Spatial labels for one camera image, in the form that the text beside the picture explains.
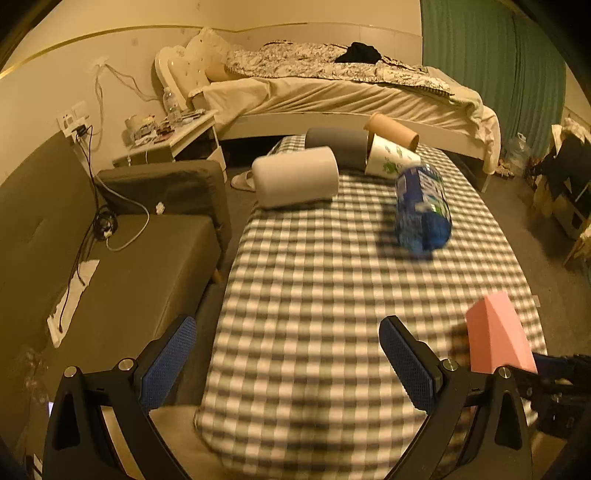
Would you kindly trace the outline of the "dark grey sofa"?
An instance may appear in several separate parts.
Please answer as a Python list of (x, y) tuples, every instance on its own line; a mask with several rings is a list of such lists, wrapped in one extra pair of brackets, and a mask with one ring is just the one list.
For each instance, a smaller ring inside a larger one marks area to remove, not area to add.
[[(162, 202), (165, 211), (155, 213)], [(39, 454), (63, 371), (135, 357), (179, 315), (197, 313), (231, 238), (214, 161), (89, 174), (55, 134), (1, 186), (1, 442)], [(82, 262), (100, 264), (58, 348), (47, 318)]]

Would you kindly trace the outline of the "black garment on bed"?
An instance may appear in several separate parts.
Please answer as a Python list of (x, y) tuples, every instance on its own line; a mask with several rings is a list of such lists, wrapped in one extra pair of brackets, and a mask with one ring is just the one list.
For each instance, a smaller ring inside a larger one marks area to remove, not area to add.
[(335, 63), (363, 63), (375, 65), (382, 59), (381, 53), (374, 47), (361, 42), (353, 42), (346, 52), (335, 59)]

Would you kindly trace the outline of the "green curtain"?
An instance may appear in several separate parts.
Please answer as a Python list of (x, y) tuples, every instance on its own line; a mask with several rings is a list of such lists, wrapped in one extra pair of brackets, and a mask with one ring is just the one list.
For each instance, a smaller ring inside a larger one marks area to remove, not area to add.
[(502, 141), (521, 133), (540, 157), (561, 120), (566, 65), (540, 27), (500, 1), (421, 3), (423, 62), (477, 91)]

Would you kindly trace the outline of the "white tufted headboard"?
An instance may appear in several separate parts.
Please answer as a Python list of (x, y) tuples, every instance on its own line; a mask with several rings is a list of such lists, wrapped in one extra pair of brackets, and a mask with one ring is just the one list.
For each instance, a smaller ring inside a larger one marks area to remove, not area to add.
[(176, 97), (182, 111), (194, 109), (194, 99), (211, 85), (233, 45), (209, 27), (201, 28), (185, 46), (163, 47), (155, 56), (156, 74), (164, 89)]

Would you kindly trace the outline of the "light grey cup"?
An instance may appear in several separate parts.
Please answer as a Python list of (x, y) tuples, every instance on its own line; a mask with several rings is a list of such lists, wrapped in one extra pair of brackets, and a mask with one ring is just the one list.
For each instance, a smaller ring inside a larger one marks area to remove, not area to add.
[(329, 147), (259, 157), (252, 176), (263, 209), (332, 200), (339, 193), (339, 167)]

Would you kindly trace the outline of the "pink hexagonal cup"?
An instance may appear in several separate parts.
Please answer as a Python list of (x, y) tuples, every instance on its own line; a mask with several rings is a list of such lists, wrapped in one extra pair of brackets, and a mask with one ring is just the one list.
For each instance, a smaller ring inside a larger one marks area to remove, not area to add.
[(465, 319), (473, 372), (492, 374), (505, 365), (538, 372), (520, 318), (506, 292), (486, 295), (466, 312)]

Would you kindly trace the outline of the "wall power socket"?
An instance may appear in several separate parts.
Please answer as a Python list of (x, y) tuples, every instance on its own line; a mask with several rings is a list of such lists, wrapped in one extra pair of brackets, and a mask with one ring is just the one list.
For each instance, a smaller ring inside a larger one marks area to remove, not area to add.
[(56, 116), (56, 122), (66, 138), (79, 137), (90, 127), (86, 101), (80, 101)]

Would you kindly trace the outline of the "beige slipper near nightstand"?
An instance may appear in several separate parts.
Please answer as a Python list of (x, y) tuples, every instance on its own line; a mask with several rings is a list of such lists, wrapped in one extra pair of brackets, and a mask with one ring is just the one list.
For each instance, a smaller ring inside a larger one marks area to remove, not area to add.
[(245, 192), (254, 192), (256, 191), (256, 185), (254, 184), (253, 173), (252, 170), (247, 170), (245, 172), (239, 173), (232, 177), (230, 181), (230, 186), (235, 188), (235, 190), (245, 191)]

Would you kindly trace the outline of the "brown paper cup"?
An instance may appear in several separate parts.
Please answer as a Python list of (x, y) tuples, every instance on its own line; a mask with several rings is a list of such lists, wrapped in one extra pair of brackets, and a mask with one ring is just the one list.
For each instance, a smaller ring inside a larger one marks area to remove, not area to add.
[(374, 113), (363, 128), (370, 135), (377, 135), (413, 152), (417, 150), (419, 134), (385, 114)]

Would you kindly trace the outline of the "bed with beige sheet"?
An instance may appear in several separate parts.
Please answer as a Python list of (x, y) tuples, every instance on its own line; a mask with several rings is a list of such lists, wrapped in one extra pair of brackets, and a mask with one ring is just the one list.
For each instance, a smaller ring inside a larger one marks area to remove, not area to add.
[(224, 139), (303, 134), (311, 127), (361, 128), (382, 113), (415, 130), (422, 143), (476, 157), (485, 175), (497, 167), (501, 135), (496, 113), (480, 94), (435, 67), (417, 66), (448, 83), (452, 96), (426, 91), (311, 78), (242, 77), (207, 71), (211, 85), (194, 99), (216, 111)]

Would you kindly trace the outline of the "white cup green print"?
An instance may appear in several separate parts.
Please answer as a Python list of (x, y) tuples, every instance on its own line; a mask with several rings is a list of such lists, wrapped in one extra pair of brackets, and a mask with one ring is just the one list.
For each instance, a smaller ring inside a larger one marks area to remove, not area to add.
[(375, 135), (370, 144), (365, 174), (396, 180), (407, 169), (421, 164), (421, 157), (417, 153)]

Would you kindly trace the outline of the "dark grey cup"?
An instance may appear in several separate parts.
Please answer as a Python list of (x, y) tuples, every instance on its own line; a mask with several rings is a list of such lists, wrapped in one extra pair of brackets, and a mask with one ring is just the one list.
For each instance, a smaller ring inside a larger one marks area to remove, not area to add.
[(339, 170), (363, 171), (367, 165), (368, 140), (366, 130), (315, 127), (305, 134), (304, 148), (329, 147)]

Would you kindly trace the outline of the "clear plastic bottle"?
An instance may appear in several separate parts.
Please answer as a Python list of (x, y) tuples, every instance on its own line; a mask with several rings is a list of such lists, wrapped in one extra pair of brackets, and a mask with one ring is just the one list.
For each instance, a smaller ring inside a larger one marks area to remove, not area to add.
[(182, 122), (182, 113), (177, 98), (169, 87), (165, 87), (163, 90), (162, 104), (171, 125), (178, 125)]

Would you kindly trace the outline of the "grey white checkered tablecloth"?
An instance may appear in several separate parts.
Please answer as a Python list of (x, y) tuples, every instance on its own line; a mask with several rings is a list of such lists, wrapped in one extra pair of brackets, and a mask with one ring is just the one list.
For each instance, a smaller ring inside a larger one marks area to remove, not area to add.
[(394, 234), (396, 189), (342, 173), (329, 203), (252, 212), (226, 288), (195, 420), (230, 472), (253, 479), (381, 479), (420, 429), (384, 354), (398, 316), (442, 358), (469, 361), (465, 314), (510, 297), (531, 348), (546, 342), (526, 276), (493, 214), (442, 151), (453, 231), (419, 259)]

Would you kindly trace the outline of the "white bedside table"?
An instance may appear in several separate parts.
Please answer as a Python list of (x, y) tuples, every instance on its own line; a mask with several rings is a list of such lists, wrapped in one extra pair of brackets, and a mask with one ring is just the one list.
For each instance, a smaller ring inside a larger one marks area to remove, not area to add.
[(154, 137), (144, 145), (131, 147), (126, 154), (113, 160), (112, 165), (119, 168), (150, 163), (208, 160), (217, 162), (226, 181), (228, 174), (215, 129), (215, 114), (215, 110), (207, 110), (167, 135)]

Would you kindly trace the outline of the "floral patterned duvet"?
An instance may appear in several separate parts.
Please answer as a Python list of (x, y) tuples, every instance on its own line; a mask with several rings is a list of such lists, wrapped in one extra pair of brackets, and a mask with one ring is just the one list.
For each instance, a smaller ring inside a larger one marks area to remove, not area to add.
[(413, 88), (445, 98), (452, 96), (452, 89), (445, 81), (383, 54), (375, 65), (335, 63), (348, 47), (277, 40), (256, 50), (231, 51), (225, 60), (225, 68), (242, 77), (344, 80)]

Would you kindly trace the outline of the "wooden chair with clothes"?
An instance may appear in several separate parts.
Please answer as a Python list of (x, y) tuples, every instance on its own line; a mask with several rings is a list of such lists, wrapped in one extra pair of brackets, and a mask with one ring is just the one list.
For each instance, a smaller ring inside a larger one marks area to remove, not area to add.
[(533, 173), (539, 179), (534, 207), (574, 241), (564, 264), (590, 263), (590, 131), (570, 117), (552, 125), (551, 148)]

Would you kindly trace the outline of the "clear water jug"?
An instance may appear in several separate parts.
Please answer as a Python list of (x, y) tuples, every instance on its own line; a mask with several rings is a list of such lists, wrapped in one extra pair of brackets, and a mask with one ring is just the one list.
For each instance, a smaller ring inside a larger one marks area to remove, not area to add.
[(522, 177), (525, 173), (531, 149), (527, 138), (521, 132), (511, 138), (506, 146), (505, 162), (516, 177)]

